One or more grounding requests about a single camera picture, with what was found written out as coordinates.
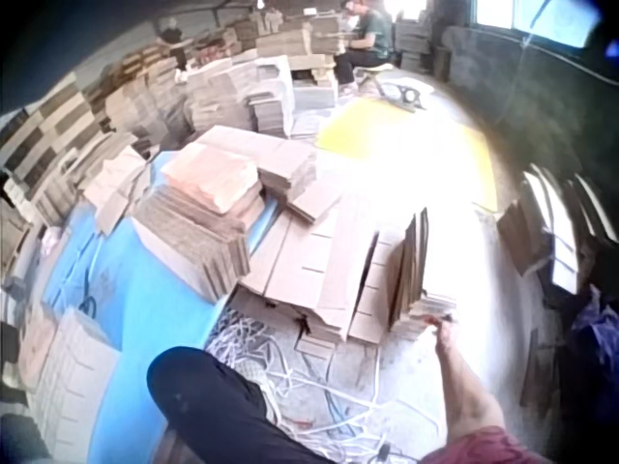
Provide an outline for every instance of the black pants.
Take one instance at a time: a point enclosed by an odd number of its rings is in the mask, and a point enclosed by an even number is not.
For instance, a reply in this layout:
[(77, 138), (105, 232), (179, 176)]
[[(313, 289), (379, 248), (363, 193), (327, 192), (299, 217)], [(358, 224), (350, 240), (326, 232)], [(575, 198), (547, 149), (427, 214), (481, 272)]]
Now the black pants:
[(159, 355), (148, 389), (206, 464), (331, 462), (268, 422), (260, 388), (203, 351), (178, 347)]
[(389, 58), (379, 58), (376, 53), (368, 50), (346, 50), (336, 56), (336, 77), (339, 85), (350, 84), (355, 81), (353, 70), (359, 66), (375, 68), (389, 62)]

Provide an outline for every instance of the cardboard pile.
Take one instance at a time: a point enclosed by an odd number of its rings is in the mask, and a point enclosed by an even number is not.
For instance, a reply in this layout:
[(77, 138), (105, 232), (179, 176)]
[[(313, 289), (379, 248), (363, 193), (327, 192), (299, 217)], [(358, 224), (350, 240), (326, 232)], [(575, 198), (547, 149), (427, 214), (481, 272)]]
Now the cardboard pile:
[(343, 195), (343, 186), (337, 182), (318, 179), (288, 204), (290, 209), (314, 224), (323, 219)]
[(114, 159), (104, 160), (101, 172), (84, 191), (84, 197), (97, 209), (98, 230), (111, 235), (128, 208), (134, 207), (150, 184), (150, 164), (130, 146)]
[(215, 303), (250, 271), (246, 234), (264, 209), (255, 164), (192, 143), (162, 172), (169, 185), (136, 208), (135, 230), (170, 271)]
[(171, 186), (218, 215), (226, 214), (258, 182), (251, 159), (200, 143), (187, 145), (162, 173)]
[(403, 243), (392, 332), (415, 340), (428, 327), (427, 316), (456, 316), (457, 245), (453, 224), (438, 210), (413, 217)]
[(59, 166), (102, 136), (75, 74), (17, 111), (0, 133), (0, 164), (11, 177), (5, 192), (27, 221), (41, 218), (47, 225), (61, 225), (76, 198), (60, 178)]
[(358, 195), (346, 194), (314, 225), (284, 211), (240, 284), (288, 318), (304, 319), (312, 338), (345, 341), (373, 234), (368, 202)]
[(402, 53), (400, 67), (413, 73), (427, 73), (430, 26), (428, 21), (401, 20), (396, 23), (396, 50)]
[(258, 84), (249, 94), (249, 105), (260, 133), (288, 138), (292, 131), (292, 106), (286, 86), (276, 79)]
[(209, 63), (191, 72), (188, 78), (188, 118), (196, 131), (207, 131), (217, 124), (253, 129), (246, 99), (258, 83), (253, 61), (233, 65), (229, 58)]
[(301, 111), (335, 108), (338, 103), (338, 85), (332, 81), (331, 87), (322, 87), (310, 80), (295, 80), (294, 101)]
[(128, 132), (108, 132), (85, 146), (74, 158), (69, 159), (62, 168), (64, 175), (78, 190), (85, 190), (103, 170), (104, 161), (116, 158), (136, 141), (137, 137)]
[(381, 230), (369, 262), (361, 299), (348, 333), (353, 338), (380, 344), (389, 331), (401, 263), (403, 234)]
[(292, 201), (316, 179), (316, 152), (305, 143), (272, 136), (214, 127), (196, 140), (252, 158), (260, 181), (275, 196)]
[(109, 380), (120, 359), (99, 324), (75, 308), (63, 314), (28, 406), (56, 462), (86, 462)]
[(185, 90), (174, 81), (175, 60), (162, 60), (105, 99), (105, 113), (117, 131), (133, 133), (144, 146), (167, 136), (180, 143), (191, 132), (185, 117)]
[(497, 221), (512, 261), (523, 276), (549, 265), (550, 282), (577, 293), (578, 256), (574, 225), (551, 174), (535, 165), (524, 173), (520, 198)]
[(256, 40), (258, 56), (309, 55), (311, 54), (311, 33), (309, 28), (279, 32)]

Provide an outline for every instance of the yellow floor mat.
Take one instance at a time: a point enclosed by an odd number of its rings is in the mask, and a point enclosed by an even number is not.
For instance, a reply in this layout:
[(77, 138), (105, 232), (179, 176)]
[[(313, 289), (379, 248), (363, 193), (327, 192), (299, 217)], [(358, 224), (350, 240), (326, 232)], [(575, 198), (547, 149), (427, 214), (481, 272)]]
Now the yellow floor mat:
[(388, 164), (402, 182), (410, 179), (441, 184), (490, 211), (497, 210), (496, 188), (486, 137), (431, 111), (411, 113), (386, 101), (357, 99), (318, 134), (319, 148), (355, 160)]

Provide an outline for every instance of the window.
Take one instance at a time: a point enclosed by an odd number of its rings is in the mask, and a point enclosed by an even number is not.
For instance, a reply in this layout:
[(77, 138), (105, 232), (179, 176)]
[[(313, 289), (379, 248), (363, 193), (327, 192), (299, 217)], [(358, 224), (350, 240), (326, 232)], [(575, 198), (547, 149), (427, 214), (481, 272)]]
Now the window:
[(578, 0), (477, 0), (476, 21), (583, 47), (600, 15)]
[(404, 19), (417, 20), (426, 7), (427, 0), (385, 0), (385, 10), (394, 20), (400, 13)]

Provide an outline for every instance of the human hand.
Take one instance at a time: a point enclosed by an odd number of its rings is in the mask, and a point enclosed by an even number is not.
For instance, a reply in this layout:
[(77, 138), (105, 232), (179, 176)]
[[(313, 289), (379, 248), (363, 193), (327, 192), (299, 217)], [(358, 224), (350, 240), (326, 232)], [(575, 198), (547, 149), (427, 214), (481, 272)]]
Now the human hand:
[(453, 319), (438, 319), (434, 316), (427, 316), (426, 322), (436, 327), (436, 352), (447, 352), (456, 348), (457, 325)]

